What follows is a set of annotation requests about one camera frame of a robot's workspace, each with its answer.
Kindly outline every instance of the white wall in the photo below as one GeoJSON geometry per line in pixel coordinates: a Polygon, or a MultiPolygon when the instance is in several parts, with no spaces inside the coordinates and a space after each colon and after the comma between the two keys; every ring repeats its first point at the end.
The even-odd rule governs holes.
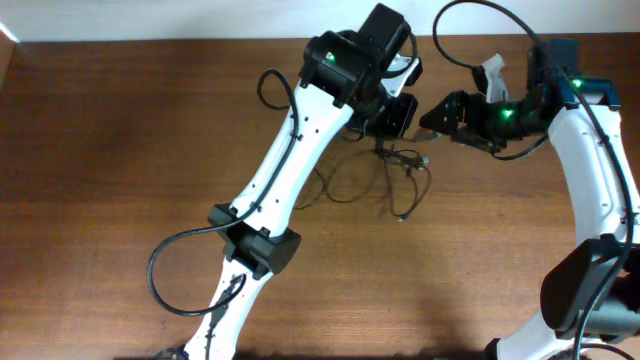
{"type": "MultiPolygon", "coordinates": [[[[377,0],[0,0],[20,41],[310,37],[357,29],[377,0]]],[[[447,0],[382,0],[419,35],[447,0]]],[[[640,0],[497,0],[540,33],[637,32],[640,0]]],[[[519,33],[493,9],[457,5],[442,34],[519,33]]]]}

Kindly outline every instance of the brown table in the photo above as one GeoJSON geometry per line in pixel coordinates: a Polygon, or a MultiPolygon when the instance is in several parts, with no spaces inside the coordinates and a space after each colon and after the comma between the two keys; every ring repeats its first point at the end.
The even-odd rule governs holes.
{"type": "MultiPolygon", "coordinates": [[[[583,72],[617,86],[638,177],[640,36],[576,37],[583,72]]],[[[257,78],[274,67],[295,83],[305,44],[17,46],[0,94],[0,357],[145,358],[190,338],[200,319],[153,302],[147,259],[164,237],[206,225],[211,207],[249,181],[284,117],[257,100],[257,78]]],[[[424,73],[409,89],[418,116],[450,91],[475,91],[468,71],[441,58],[430,38],[419,44],[424,73]]],[[[524,94],[524,37],[450,37],[443,45],[470,63],[499,52],[512,98],[524,94]]],[[[266,94],[284,101],[275,81],[266,94]]],[[[323,164],[371,146],[334,141],[323,164]]],[[[447,139],[417,148],[433,160],[433,185],[408,221],[387,213],[382,178],[357,203],[323,199],[293,214],[302,245],[260,294],[241,351],[464,353],[535,313],[544,276],[575,241],[552,147],[511,163],[447,139]]],[[[372,157],[354,161],[334,193],[361,190],[375,166],[372,157]]],[[[398,206],[408,204],[410,185],[399,173],[394,179],[398,206]]],[[[162,255],[156,276],[167,300],[207,304],[222,246],[217,235],[203,236],[162,255]]],[[[622,348],[638,354],[640,342],[622,348]]]]}

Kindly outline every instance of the wooden table surface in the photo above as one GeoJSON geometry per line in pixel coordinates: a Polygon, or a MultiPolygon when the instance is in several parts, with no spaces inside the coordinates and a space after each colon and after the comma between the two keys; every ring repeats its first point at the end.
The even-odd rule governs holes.
{"type": "MultiPolygon", "coordinates": [[[[583,73],[617,86],[638,177],[640,35],[576,37],[583,73]]],[[[17,46],[0,94],[0,358],[148,358],[191,337],[200,319],[172,315],[151,298],[148,257],[166,236],[206,225],[211,207],[249,181],[284,118],[260,104],[256,81],[274,67],[295,83],[305,45],[17,46]]],[[[420,101],[409,133],[449,92],[475,91],[468,71],[447,63],[430,38],[419,45],[424,73],[408,89],[420,101]]],[[[450,37],[443,45],[474,64],[499,52],[512,98],[524,94],[523,36],[450,37]]],[[[266,94],[284,100],[276,81],[266,94]]],[[[336,140],[323,164],[371,146],[336,140]]],[[[382,178],[360,202],[323,199],[293,214],[302,244],[258,297],[241,352],[464,353],[536,312],[544,276],[575,241],[551,145],[510,163],[444,138],[417,148],[433,161],[433,185],[408,221],[388,214],[382,178]]],[[[334,193],[361,190],[376,164],[353,161],[334,193]]],[[[407,205],[410,185],[400,173],[394,179],[398,206],[407,205]]],[[[209,235],[169,248],[156,268],[159,291],[181,307],[208,304],[222,247],[209,235]]],[[[640,342],[622,348],[638,354],[640,342]]]]}

